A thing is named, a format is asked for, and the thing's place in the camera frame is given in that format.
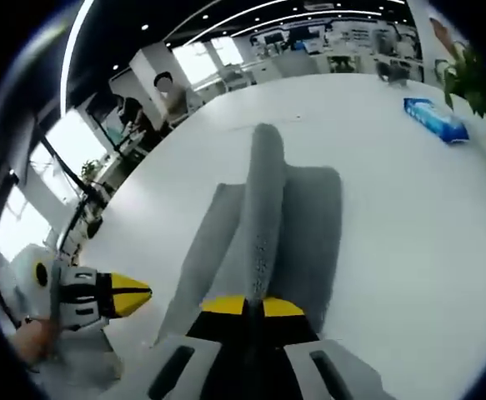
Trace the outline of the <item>person's left hand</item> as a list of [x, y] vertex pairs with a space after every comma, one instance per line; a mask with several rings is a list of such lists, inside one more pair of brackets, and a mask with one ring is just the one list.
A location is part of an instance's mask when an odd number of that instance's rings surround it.
[[27, 319], [9, 338], [15, 353], [28, 367], [36, 366], [51, 351], [59, 326], [47, 319]]

